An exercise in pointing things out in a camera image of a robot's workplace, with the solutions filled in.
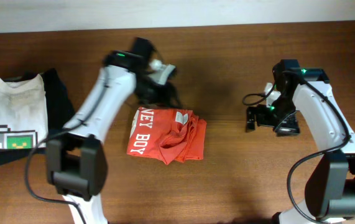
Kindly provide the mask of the orange red t-shirt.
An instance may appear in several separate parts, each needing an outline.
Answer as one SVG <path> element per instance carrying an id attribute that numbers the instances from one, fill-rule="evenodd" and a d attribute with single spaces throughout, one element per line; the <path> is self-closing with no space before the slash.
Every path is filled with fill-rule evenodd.
<path id="1" fill-rule="evenodd" d="M 202 160 L 206 126 L 207 122 L 192 110 L 140 107 L 132 121 L 127 154 L 166 165 Z"/>

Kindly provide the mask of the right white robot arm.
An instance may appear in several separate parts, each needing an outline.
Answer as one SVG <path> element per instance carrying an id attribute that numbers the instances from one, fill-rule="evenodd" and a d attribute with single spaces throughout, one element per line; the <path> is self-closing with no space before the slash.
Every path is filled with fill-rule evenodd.
<path id="1" fill-rule="evenodd" d="M 300 132 L 295 119 L 301 112 L 318 148 L 299 159 L 287 174 L 292 208 L 277 212 L 272 223 L 342 223 L 355 219 L 355 133 L 346 121 L 326 73 L 320 68 L 275 66 L 274 83 L 267 84 L 261 100 L 247 104 L 246 130 L 266 126 L 282 136 Z M 320 157 L 297 203 L 292 177 L 304 162 Z"/>

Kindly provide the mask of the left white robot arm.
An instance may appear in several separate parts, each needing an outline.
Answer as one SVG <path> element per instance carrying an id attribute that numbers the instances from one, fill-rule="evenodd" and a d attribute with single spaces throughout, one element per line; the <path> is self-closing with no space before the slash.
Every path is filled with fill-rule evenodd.
<path id="1" fill-rule="evenodd" d="M 46 143 L 47 181 L 63 197 L 75 223 L 107 223 L 101 203 L 108 174 L 106 135 L 131 94 L 142 104 L 172 107 L 177 94 L 169 79 L 176 70 L 150 55 L 111 52 L 81 108 Z"/>

